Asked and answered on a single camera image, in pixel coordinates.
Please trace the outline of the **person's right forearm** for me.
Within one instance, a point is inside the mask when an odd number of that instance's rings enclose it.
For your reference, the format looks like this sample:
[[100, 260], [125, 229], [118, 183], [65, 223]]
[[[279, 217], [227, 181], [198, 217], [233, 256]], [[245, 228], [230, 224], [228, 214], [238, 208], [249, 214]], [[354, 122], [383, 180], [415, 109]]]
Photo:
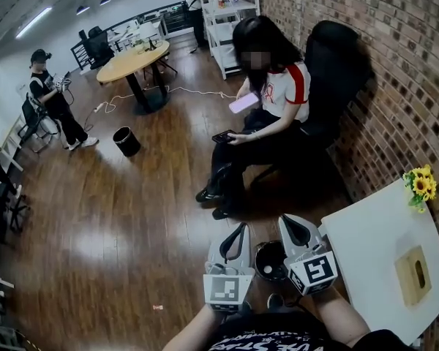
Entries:
[[312, 296], [315, 308], [330, 337], [353, 347], [369, 332], [363, 317], [334, 288], [315, 293]]

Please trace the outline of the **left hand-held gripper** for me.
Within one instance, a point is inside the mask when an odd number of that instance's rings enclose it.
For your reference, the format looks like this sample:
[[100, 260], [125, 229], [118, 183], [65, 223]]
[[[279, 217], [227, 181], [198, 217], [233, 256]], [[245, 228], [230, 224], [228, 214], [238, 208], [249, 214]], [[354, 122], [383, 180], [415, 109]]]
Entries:
[[204, 299], [211, 309], [217, 312], [242, 310], [255, 276], [250, 255], [250, 230], [245, 222], [213, 240], [203, 275]]

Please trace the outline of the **black smartphone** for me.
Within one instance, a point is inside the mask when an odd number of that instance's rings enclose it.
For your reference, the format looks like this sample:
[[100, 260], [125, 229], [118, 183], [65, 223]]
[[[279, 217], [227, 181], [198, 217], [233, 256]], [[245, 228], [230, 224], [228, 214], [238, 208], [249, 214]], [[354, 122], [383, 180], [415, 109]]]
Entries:
[[227, 143], [236, 141], [235, 134], [236, 133], [234, 131], [227, 130], [227, 131], [224, 131], [224, 132], [221, 132], [221, 133], [214, 135], [211, 139], [216, 144], [227, 144]]

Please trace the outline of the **round wooden table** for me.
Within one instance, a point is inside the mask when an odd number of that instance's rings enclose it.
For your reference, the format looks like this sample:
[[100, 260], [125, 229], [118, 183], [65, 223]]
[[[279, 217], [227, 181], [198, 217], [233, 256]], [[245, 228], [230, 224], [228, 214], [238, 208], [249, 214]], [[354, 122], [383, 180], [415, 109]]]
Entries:
[[[161, 110], [168, 101], [168, 90], [158, 69], [157, 62], [168, 52], [170, 43], [162, 40], [153, 50], [145, 50], [142, 45], [135, 46], [113, 57], [97, 73], [99, 83], [111, 83], [126, 79], [138, 106], [136, 113], [148, 115]], [[136, 77], [136, 72], [151, 68], [152, 77], [159, 89], [158, 94], [145, 95]]]

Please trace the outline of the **yellow sunflower bouquet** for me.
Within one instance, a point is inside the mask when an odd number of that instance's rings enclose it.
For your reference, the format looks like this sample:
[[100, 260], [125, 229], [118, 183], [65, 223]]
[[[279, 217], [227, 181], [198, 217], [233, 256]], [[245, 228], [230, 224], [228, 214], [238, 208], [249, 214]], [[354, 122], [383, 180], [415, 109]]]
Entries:
[[427, 210], [427, 203], [437, 196], [437, 181], [432, 168], [426, 164], [415, 167], [402, 175], [405, 188], [409, 191], [408, 205], [420, 214]]

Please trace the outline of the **person's black printed shirt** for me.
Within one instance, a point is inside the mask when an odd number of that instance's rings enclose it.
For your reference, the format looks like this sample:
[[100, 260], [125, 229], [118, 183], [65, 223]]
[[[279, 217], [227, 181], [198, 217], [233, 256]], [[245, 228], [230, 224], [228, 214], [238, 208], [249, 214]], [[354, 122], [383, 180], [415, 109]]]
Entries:
[[251, 314], [223, 323], [205, 351], [414, 351], [389, 330], [366, 334], [352, 347], [333, 340], [311, 314]]

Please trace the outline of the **wooden tissue box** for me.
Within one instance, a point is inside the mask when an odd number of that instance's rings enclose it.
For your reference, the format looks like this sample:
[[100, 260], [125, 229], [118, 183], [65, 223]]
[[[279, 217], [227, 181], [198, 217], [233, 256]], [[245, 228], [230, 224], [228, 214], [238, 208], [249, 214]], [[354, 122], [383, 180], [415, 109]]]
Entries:
[[394, 265], [405, 305], [418, 305], [432, 289], [427, 261], [421, 246], [407, 251]]

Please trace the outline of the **pink smartphone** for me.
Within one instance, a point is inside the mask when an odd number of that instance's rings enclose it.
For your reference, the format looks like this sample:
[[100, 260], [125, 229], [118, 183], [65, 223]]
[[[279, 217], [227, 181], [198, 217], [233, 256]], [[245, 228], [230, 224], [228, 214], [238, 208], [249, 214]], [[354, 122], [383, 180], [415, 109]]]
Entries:
[[249, 93], [236, 101], [230, 103], [228, 105], [230, 111], [234, 114], [240, 113], [243, 110], [246, 110], [249, 107], [257, 104], [259, 102], [259, 98], [254, 93]]

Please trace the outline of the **person's right shoe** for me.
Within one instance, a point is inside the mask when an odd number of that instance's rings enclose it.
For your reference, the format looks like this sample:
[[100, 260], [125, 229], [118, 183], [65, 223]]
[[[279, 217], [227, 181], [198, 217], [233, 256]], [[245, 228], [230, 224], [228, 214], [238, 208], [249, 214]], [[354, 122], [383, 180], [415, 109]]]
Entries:
[[277, 293], [272, 293], [267, 299], [267, 309], [269, 312], [280, 312], [285, 307], [284, 299]]

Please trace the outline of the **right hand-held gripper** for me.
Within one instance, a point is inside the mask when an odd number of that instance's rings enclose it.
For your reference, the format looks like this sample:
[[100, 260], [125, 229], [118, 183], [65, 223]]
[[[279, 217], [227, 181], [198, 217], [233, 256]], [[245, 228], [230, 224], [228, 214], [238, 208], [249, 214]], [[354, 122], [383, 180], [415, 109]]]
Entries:
[[283, 214], [278, 219], [285, 250], [287, 278], [302, 296], [333, 285], [338, 277], [334, 253], [322, 242], [318, 227], [300, 216]]

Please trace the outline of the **black round bin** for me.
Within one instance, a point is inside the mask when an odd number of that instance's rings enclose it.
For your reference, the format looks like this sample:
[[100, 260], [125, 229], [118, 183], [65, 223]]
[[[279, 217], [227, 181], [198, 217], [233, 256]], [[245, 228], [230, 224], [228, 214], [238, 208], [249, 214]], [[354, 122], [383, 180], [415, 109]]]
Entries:
[[129, 127], [117, 129], [113, 134], [113, 142], [125, 157], [136, 155], [141, 148], [141, 144]]

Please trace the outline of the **person's left forearm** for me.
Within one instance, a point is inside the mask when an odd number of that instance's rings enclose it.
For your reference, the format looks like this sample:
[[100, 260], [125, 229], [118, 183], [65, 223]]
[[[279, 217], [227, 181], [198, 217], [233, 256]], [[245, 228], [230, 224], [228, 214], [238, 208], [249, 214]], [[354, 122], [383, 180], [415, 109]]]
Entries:
[[225, 313], [214, 311], [208, 305], [203, 306], [189, 324], [164, 346], [162, 351], [202, 351], [225, 317]]

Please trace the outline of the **black office chair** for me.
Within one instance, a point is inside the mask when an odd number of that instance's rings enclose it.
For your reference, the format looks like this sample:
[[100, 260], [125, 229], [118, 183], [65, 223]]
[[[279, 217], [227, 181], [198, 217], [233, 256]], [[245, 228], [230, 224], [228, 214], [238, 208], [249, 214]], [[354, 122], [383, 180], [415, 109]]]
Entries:
[[91, 59], [90, 69], [105, 66], [114, 57], [114, 52], [108, 44], [108, 33], [99, 26], [90, 29], [86, 52]]
[[339, 136], [344, 109], [372, 74], [358, 40], [355, 31], [329, 20], [311, 31], [305, 53], [300, 53], [311, 76], [309, 118], [300, 127], [303, 151], [286, 154], [271, 165], [298, 169], [325, 165], [325, 151]]
[[26, 204], [26, 196], [18, 192], [14, 196], [11, 186], [0, 182], [0, 239], [4, 242], [7, 231], [14, 234], [23, 232], [23, 223], [30, 207]]

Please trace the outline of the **black folding chair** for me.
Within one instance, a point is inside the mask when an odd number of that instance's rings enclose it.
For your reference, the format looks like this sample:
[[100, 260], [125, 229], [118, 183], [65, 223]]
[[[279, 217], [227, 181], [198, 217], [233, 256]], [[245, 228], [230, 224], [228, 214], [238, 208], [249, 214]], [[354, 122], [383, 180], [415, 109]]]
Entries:
[[22, 104], [24, 126], [18, 131], [18, 137], [22, 143], [34, 138], [40, 140], [39, 148], [30, 148], [35, 154], [46, 149], [54, 137], [61, 137], [61, 127], [57, 120], [50, 117], [47, 110], [36, 101], [30, 93]]

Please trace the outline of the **black trash bin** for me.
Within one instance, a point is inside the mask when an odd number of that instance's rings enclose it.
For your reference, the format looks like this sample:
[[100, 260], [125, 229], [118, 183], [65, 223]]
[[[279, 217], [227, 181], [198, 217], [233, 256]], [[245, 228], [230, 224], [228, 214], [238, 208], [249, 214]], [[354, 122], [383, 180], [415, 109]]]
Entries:
[[[288, 277], [288, 270], [284, 264], [285, 258], [286, 254], [281, 241], [260, 243], [255, 247], [255, 270], [266, 281], [283, 282]], [[271, 273], [263, 271], [266, 265], [273, 268]]]

